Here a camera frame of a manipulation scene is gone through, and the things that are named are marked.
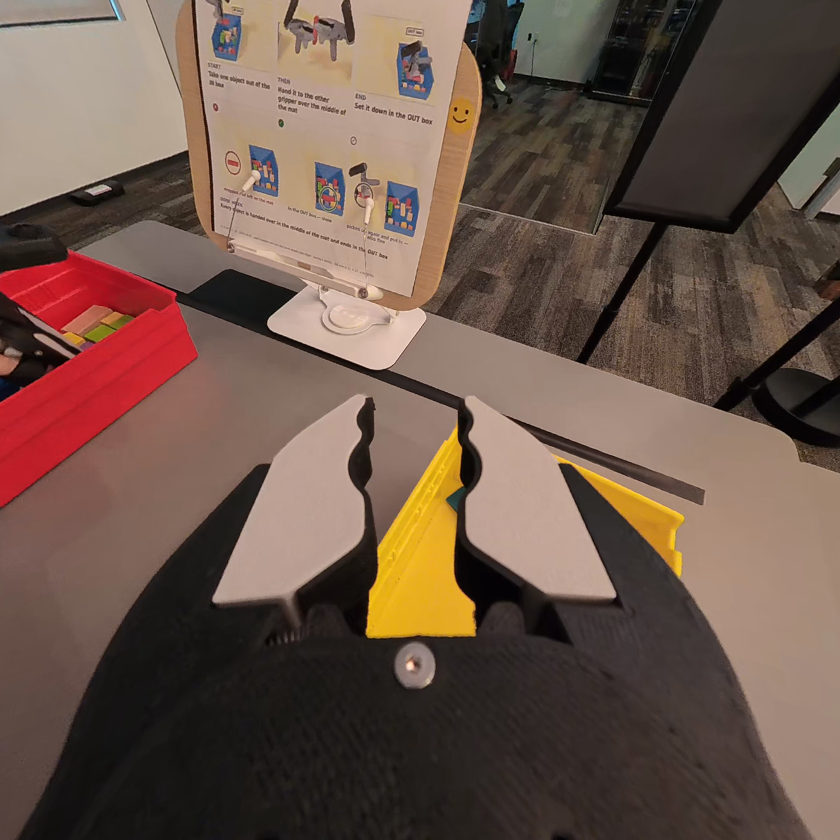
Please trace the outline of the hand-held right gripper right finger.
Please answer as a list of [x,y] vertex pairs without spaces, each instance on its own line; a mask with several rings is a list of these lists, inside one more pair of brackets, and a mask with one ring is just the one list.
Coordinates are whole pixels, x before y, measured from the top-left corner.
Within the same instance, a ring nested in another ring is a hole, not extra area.
[[456,581],[476,630],[512,604],[525,630],[556,604],[613,606],[617,594],[563,465],[526,428],[469,395],[458,406]]

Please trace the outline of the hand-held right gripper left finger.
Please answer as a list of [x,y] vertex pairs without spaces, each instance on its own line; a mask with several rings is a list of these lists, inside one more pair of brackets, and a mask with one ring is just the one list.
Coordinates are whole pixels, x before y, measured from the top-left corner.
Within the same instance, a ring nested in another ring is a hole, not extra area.
[[305,427],[272,459],[229,556],[213,604],[279,606],[293,628],[336,607],[364,634],[378,569],[370,495],[375,405],[351,398]]

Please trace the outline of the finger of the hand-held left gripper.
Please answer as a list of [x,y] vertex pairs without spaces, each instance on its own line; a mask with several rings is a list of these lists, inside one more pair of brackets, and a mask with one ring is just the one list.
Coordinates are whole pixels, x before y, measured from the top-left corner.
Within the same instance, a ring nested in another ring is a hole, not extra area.
[[81,351],[61,333],[1,294],[1,377],[31,385]]

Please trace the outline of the pile of coloured wooden blocks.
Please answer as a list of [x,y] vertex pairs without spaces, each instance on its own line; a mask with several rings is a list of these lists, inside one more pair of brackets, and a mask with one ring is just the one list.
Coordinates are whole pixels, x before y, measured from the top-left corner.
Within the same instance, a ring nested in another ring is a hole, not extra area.
[[78,350],[86,350],[120,331],[134,320],[133,316],[94,305],[68,321],[61,334]]

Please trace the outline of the red plastic bin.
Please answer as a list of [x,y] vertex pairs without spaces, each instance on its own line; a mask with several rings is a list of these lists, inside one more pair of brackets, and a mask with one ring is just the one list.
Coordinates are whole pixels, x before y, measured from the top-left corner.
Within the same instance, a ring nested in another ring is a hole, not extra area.
[[2,400],[1,504],[15,499],[198,356],[175,293],[69,252],[4,272],[2,293],[59,329],[91,306],[132,320]]

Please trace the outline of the yellow plastic bin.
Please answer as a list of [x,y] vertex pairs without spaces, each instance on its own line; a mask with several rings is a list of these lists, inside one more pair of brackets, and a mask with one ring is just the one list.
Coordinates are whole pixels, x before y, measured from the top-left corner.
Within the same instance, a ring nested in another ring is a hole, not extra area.
[[[448,501],[463,488],[460,459],[455,429],[381,539],[367,637],[475,635],[475,606],[455,578],[457,512]],[[574,467],[680,577],[683,560],[676,541],[684,515],[581,465]]]

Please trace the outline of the black floor box white label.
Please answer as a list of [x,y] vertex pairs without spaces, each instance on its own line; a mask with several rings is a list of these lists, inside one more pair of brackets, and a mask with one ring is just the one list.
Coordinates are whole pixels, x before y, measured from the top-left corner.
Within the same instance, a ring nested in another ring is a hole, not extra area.
[[95,207],[124,194],[125,187],[121,181],[106,179],[74,192],[69,192],[66,198],[80,207]]

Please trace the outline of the large blind-covered window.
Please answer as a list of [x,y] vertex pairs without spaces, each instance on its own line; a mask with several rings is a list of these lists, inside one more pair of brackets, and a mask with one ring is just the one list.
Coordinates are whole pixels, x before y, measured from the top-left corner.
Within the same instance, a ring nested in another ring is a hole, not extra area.
[[123,20],[118,1],[1,1],[1,28]]

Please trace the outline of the black office chair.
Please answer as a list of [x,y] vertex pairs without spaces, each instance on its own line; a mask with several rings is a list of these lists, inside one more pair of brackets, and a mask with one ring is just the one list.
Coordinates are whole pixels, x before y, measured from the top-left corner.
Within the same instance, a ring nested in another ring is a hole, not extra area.
[[507,79],[515,66],[513,41],[524,2],[474,1],[465,28],[464,41],[479,71],[483,101],[498,110],[503,100],[512,103]]

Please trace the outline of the black metal shelf rack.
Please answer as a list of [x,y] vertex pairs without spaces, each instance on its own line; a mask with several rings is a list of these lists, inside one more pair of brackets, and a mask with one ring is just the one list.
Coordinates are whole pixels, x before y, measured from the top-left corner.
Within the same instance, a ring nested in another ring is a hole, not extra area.
[[648,107],[698,6],[698,1],[618,2],[585,96]]

